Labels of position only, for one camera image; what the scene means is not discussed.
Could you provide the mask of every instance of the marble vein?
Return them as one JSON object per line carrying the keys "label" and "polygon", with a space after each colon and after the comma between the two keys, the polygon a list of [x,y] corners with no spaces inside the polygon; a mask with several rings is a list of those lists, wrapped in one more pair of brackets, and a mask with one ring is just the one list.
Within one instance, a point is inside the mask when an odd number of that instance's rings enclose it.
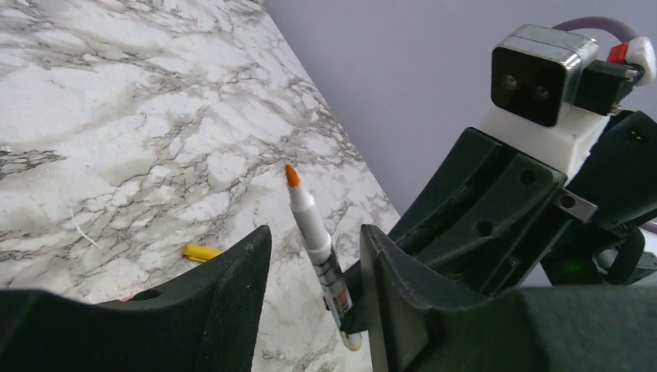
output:
{"label": "marble vein", "polygon": [[185,243],[228,248],[267,224],[253,370],[370,370],[323,308],[283,165],[343,266],[360,224],[398,215],[260,5],[0,0],[0,94],[3,288],[124,298],[192,268]]}

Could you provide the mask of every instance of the marble countertop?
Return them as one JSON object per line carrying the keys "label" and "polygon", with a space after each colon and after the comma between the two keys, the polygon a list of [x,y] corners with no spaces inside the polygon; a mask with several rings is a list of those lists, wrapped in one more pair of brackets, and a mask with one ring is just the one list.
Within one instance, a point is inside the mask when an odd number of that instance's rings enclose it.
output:
{"label": "marble countertop", "polygon": [[339,341],[287,207],[314,192],[343,266],[398,215],[260,5],[0,0],[0,285],[96,303],[256,226],[273,252],[253,370],[369,370]]}

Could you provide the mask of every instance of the wall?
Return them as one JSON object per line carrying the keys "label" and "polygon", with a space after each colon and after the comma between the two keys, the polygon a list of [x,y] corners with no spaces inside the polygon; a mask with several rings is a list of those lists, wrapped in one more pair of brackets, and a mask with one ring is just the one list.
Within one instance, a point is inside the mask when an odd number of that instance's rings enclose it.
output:
{"label": "wall", "polygon": [[[265,0],[397,210],[491,105],[490,52],[524,23],[614,16],[657,41],[657,2]],[[601,55],[613,45],[604,33]],[[657,83],[624,102],[657,119]]]}

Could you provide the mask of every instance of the yellow marker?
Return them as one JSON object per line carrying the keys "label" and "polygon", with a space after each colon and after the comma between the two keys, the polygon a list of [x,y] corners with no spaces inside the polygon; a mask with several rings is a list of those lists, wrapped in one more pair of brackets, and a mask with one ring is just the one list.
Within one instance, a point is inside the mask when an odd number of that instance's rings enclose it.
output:
{"label": "yellow marker", "polygon": [[205,262],[211,260],[218,255],[222,254],[221,250],[213,250],[212,248],[207,248],[206,246],[197,246],[194,244],[185,244],[183,247],[183,255],[188,259]]}

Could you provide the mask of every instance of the white string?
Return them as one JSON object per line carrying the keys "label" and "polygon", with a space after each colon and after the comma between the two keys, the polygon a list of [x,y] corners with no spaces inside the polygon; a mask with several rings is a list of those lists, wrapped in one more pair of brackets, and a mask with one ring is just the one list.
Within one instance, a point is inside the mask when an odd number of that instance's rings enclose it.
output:
{"label": "white string", "polygon": [[73,224],[75,225],[75,229],[77,230],[77,232],[80,233],[80,235],[82,235],[83,238],[88,240],[92,246],[95,246],[96,248],[101,250],[102,249],[101,246],[99,246],[92,238],[87,236],[87,234],[85,234],[84,231],[82,231],[80,225],[77,224],[77,222],[75,221],[75,215],[73,214],[73,209],[71,208],[70,205],[68,206],[68,211],[71,212],[71,220],[73,221]]}

